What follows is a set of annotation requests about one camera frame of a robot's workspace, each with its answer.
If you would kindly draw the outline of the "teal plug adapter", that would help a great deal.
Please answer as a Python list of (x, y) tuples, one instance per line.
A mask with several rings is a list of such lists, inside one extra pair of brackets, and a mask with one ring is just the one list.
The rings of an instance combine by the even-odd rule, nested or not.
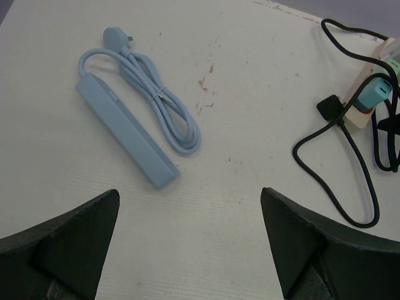
[(392, 86), (384, 79), (374, 78), (360, 93), (354, 105), (360, 111), (368, 111), (385, 101), (392, 91)]

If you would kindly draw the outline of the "light blue power strip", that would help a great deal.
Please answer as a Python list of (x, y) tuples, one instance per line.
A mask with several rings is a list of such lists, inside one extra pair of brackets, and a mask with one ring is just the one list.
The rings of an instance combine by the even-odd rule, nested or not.
[(102, 79), (89, 72), (81, 78), (76, 89), (155, 187), (164, 188), (181, 175)]

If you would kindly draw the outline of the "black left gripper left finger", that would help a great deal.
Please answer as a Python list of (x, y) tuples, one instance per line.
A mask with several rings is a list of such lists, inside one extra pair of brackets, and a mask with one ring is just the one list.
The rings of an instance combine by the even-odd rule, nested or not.
[(119, 193), (1, 239), (1, 299), (94, 299), (113, 236)]

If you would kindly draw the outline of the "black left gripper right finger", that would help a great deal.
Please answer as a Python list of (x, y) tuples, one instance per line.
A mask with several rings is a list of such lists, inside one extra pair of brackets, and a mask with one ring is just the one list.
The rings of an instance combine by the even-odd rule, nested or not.
[(399, 242), (347, 227), (270, 187), (261, 207), (284, 299), (399, 299)]

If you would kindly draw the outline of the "beige power strip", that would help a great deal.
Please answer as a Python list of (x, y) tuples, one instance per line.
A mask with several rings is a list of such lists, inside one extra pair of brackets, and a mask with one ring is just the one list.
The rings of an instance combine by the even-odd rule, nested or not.
[[(390, 37), (372, 52), (372, 57), (389, 64), (395, 75), (399, 76), (399, 39)], [(373, 74), (388, 75), (389, 73), (383, 67), (367, 62), (342, 100), (343, 103), (347, 104), (359, 86)], [(365, 128), (376, 106), (387, 100), (392, 90), (387, 80), (375, 77), (363, 88), (354, 104), (344, 115), (344, 120), (357, 129)]]

